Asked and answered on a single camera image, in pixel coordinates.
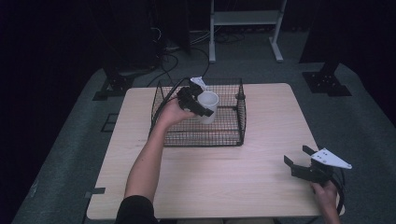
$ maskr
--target person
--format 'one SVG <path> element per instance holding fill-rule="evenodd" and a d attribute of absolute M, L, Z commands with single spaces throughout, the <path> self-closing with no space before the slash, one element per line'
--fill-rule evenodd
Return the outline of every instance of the person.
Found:
<path fill-rule="evenodd" d="M 177 99 L 166 103 L 147 143 L 137 156 L 128 175 L 124 199 L 117 213 L 116 224 L 158 223 L 152 204 L 160 177 L 166 133 L 173 125 L 194 116 L 193 113 L 180 109 Z M 311 187 L 316 193 L 315 197 L 326 224 L 339 223 L 335 208 L 337 195 L 335 186 L 329 182 L 323 187 L 311 183 Z"/>

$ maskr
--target black stand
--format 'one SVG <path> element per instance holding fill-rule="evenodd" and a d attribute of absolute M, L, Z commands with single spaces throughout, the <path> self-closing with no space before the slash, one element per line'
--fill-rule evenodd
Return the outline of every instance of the black stand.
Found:
<path fill-rule="evenodd" d="M 352 95 L 334 75 L 338 64 L 338 60 L 332 60 L 323 64 L 319 72 L 303 72 L 304 79 L 312 93 L 327 93 L 329 96 Z"/>

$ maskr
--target wooden table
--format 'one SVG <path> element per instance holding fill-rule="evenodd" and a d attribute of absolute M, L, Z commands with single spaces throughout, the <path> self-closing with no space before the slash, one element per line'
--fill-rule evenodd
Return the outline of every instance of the wooden table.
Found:
<path fill-rule="evenodd" d="M 283 162 L 309 165 L 315 140 L 288 84 L 244 85 L 247 131 L 241 147 L 166 147 L 154 199 L 156 218 L 319 215 L 312 189 Z M 130 89 L 87 211 L 114 219 L 134 160 L 145 145 L 155 88 Z"/>

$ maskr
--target gray carpet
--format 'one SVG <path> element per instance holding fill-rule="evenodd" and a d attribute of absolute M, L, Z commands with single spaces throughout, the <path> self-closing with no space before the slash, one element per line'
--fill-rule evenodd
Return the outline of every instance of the gray carpet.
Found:
<path fill-rule="evenodd" d="M 302 72 L 318 71 L 322 64 L 298 64 L 306 36 L 307 33 L 281 33 L 278 44 L 283 63 L 275 61 L 268 34 L 250 34 L 231 45 L 216 45 L 217 61 L 210 65 L 206 77 L 290 84 L 317 144 L 353 165 L 352 170 L 346 171 L 346 213 L 341 216 L 342 222 L 394 223 L 396 130 L 359 77 L 343 65 L 335 74 L 352 96 L 311 93 Z M 207 51 L 207 43 L 196 47 Z M 169 73 L 172 78 L 198 77 L 205 71 L 207 58 L 202 52 L 193 50 L 187 55 L 179 51 L 173 55 L 179 62 Z M 164 67 L 170 68 L 174 62 L 175 59 L 166 58 Z M 146 87 L 161 72 L 158 69 L 137 78 L 134 87 Z M 108 114 L 120 111 L 123 100 L 122 97 L 92 100 L 105 78 L 103 70 L 92 75 L 14 223 L 113 223 L 85 217 L 89 202 L 86 194 L 94 188 L 111 137 L 111 133 L 102 133 L 101 129 Z M 309 218 L 279 220 L 283 224 L 305 223 Z"/>

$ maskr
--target black sleeve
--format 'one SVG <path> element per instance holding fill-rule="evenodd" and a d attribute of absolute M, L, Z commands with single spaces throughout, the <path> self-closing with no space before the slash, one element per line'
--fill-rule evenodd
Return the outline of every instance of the black sleeve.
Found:
<path fill-rule="evenodd" d="M 130 196 L 122 200 L 117 213 L 116 224 L 157 224 L 154 207 L 149 199 L 143 196 Z"/>

